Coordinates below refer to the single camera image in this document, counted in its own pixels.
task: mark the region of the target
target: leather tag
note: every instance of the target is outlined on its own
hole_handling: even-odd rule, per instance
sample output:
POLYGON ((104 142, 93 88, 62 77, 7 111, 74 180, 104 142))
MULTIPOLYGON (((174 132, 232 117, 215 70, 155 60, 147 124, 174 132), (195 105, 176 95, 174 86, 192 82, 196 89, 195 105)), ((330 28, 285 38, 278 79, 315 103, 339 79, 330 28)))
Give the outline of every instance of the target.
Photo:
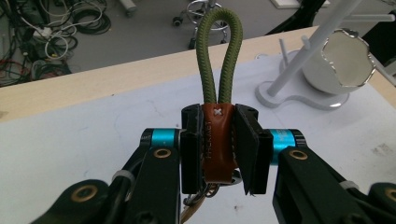
POLYGON ((204 159, 206 183, 230 184, 233 170, 237 168, 233 155, 232 104, 203 104, 204 112, 204 159))

